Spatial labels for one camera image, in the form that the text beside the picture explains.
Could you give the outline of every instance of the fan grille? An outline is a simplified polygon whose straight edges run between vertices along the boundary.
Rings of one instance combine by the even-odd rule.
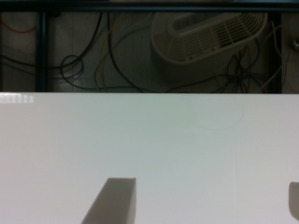
[[[174,38],[168,32],[162,32],[154,35],[154,40],[166,58],[189,62],[257,34],[263,26],[263,20],[263,13],[243,13],[183,38]]]

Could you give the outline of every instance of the metal bar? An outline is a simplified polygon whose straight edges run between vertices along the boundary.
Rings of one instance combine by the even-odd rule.
[[[37,12],[36,24],[36,91],[47,91],[49,16],[48,12]]]
[[[269,20],[273,21],[275,26],[281,24],[281,14],[280,13],[270,13]],[[270,38],[269,40],[269,77],[273,76],[276,71],[282,65],[282,61],[278,53],[274,48],[275,42],[274,38]],[[277,30],[277,45],[278,50],[281,52],[281,30]],[[282,69],[278,72],[278,74],[273,78],[270,82],[270,92],[271,93],[282,93],[282,80],[281,80]]]
[[[209,11],[209,12],[299,12],[299,2],[107,2],[107,1],[82,1],[82,0],[17,0],[0,1],[1,11]]]

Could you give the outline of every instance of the fan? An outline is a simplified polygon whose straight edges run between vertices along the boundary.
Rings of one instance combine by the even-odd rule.
[[[211,71],[258,36],[265,13],[157,13],[150,28],[150,60],[166,82]]]

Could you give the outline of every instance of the gray object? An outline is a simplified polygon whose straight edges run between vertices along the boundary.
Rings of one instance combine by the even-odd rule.
[[[134,224],[135,178],[109,178],[82,224]]]
[[[299,183],[291,182],[289,186],[289,208],[292,216],[299,221]]]

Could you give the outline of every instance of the black cable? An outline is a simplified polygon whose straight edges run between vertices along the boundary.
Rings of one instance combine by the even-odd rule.
[[[258,40],[257,38],[255,38],[255,43],[256,43],[256,45],[257,45],[258,53],[257,53],[257,56],[256,56],[256,58],[254,59],[253,63],[250,63],[250,62],[249,62],[249,67],[248,67],[248,68],[244,68],[244,67],[241,65],[241,62],[240,62],[240,61],[237,61],[237,62],[241,65],[242,70],[243,70],[245,73],[247,73],[247,74],[249,75],[249,79],[250,79],[250,76],[252,75],[252,73],[251,73],[251,67],[252,67],[254,64],[256,64],[256,62],[258,61],[258,59],[260,58],[260,55],[261,55],[261,47],[260,47],[259,40]]]
[[[242,51],[241,51],[241,50],[239,51],[239,57],[240,57],[239,59],[237,59],[237,58],[235,57],[236,62],[237,62],[237,64],[238,64],[238,66],[237,66],[237,70],[240,69],[240,71],[241,71],[240,74],[237,74],[237,75],[240,77],[240,78],[238,79],[238,82],[239,82],[239,83],[237,83],[237,84],[235,84],[235,85],[236,85],[236,86],[240,85],[242,93],[244,93],[244,91],[243,91],[243,85],[244,85],[244,88],[245,88],[245,92],[247,92],[247,87],[246,87],[246,85],[245,85],[245,83],[244,83],[244,71],[243,71],[243,69],[242,69],[241,62],[242,62],[242,59],[244,58],[245,53],[246,53],[246,51],[247,51],[248,48],[249,48],[249,46],[246,45],[243,54],[242,54]]]
[[[110,17],[109,17],[109,13],[107,13],[107,31],[109,32],[110,30]],[[114,67],[116,68],[116,70],[118,70],[119,74],[122,76],[123,79],[125,79],[128,83],[130,83],[131,86],[133,86],[134,88],[136,88],[138,91],[142,92],[143,91],[137,87],[132,81],[130,81],[123,73],[122,71],[120,70],[120,68],[116,65],[116,62],[115,62],[115,59],[114,59],[114,55],[113,55],[113,52],[112,52],[112,48],[111,48],[111,33],[110,35],[108,36],[108,48],[109,48],[109,54],[110,54],[110,58],[111,58],[111,61],[113,62],[113,65]]]
[[[218,77],[227,77],[227,74],[220,74],[218,75]],[[166,91],[165,93],[169,93],[170,91],[174,91],[174,90],[177,90],[177,89],[180,89],[180,88],[184,88],[184,87],[189,87],[189,86],[193,86],[193,85],[197,85],[197,84],[201,84],[201,83],[205,83],[205,82],[208,82],[209,80],[212,80],[216,78],[215,76],[213,77],[209,77],[209,78],[206,78],[204,80],[200,80],[200,81],[197,81],[197,82],[193,82],[193,83],[190,83],[190,84],[186,84],[186,85],[182,85],[182,86],[177,86],[177,87],[174,87],[174,88],[171,88],[169,89],[168,91]]]
[[[79,62],[79,60],[81,60],[85,56],[85,54],[91,49],[91,47],[93,46],[93,41],[94,41],[94,39],[96,37],[96,34],[97,34],[98,30],[99,30],[99,27],[100,27],[100,24],[101,24],[101,20],[102,20],[102,16],[103,16],[103,13],[101,12],[101,14],[99,16],[99,19],[98,19],[98,22],[96,24],[94,33],[93,33],[93,37],[92,37],[90,43],[88,44],[88,46],[86,47],[86,49],[83,50],[83,52],[74,61],[72,61],[71,63],[67,63],[67,64],[63,65],[63,67],[61,67],[61,66],[39,67],[39,66],[36,66],[35,64],[32,64],[32,63],[20,62],[18,60],[9,58],[9,57],[7,57],[7,56],[5,56],[3,54],[0,54],[0,58],[4,58],[4,59],[9,60],[11,62],[19,63],[19,64],[22,64],[22,65],[31,66],[31,67],[47,68],[47,69],[58,69],[58,68],[61,69],[61,68],[65,68],[65,67],[67,67],[69,65],[72,65],[74,63]]]
[[[240,60],[242,60],[242,58],[244,57],[244,55],[245,55],[245,53],[246,53],[246,50],[247,50],[247,47],[245,47],[243,54],[240,53],[241,51],[239,51],[239,53],[240,53],[240,55],[239,55]],[[232,64],[232,62],[233,62],[234,60],[235,60],[236,63],[237,63],[237,67],[236,67],[236,69],[235,69],[234,74],[233,74],[233,75],[229,75],[229,70],[230,70],[231,64]],[[231,58],[230,62],[227,64],[227,67],[226,67],[226,75],[227,75],[227,77],[228,77],[228,79],[229,79],[229,82],[227,83],[227,86],[229,86],[231,83],[235,82],[235,81],[234,81],[234,78],[237,79],[237,82],[236,82],[235,85],[234,85],[233,91],[235,90],[236,86],[237,86],[238,84],[241,83],[241,80],[242,80],[242,78],[240,78],[240,77],[239,77],[239,74],[238,74],[238,70],[239,70],[239,68],[240,68],[240,63],[238,63],[238,62],[239,62],[239,60],[238,60],[238,58],[237,58],[237,56],[236,56],[236,54],[235,54],[235,55],[233,55],[233,57]]]
[[[63,60],[62,60],[62,62],[61,62],[61,64],[60,64],[60,67],[59,67],[59,70],[60,70],[60,74],[62,75],[62,77],[63,77],[63,79],[64,79],[64,81],[66,81],[68,84],[70,84],[71,86],[74,86],[74,87],[76,87],[76,88],[79,88],[79,89],[82,89],[82,90],[86,90],[86,91],[94,91],[94,90],[96,90],[96,88],[88,88],[88,87],[81,87],[81,86],[78,86],[78,85],[75,85],[75,84],[73,84],[72,82],[70,82],[65,76],[64,76],[64,62],[65,62],[65,60],[67,59],[68,57],[66,57],[66,58],[64,58]]]

